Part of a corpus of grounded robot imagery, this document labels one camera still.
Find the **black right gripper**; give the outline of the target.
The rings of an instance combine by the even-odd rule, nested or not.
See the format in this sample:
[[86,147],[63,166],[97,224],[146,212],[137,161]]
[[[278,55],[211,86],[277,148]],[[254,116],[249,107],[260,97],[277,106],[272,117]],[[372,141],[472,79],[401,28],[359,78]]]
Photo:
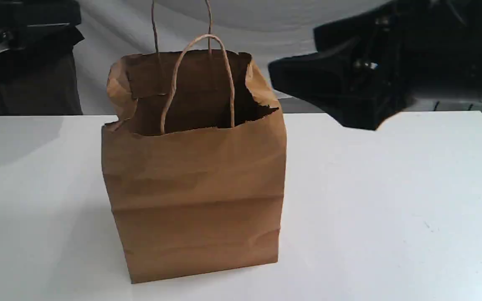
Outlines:
[[313,34],[316,52],[270,62],[270,81],[344,127],[417,100],[482,105],[482,0],[391,0]]

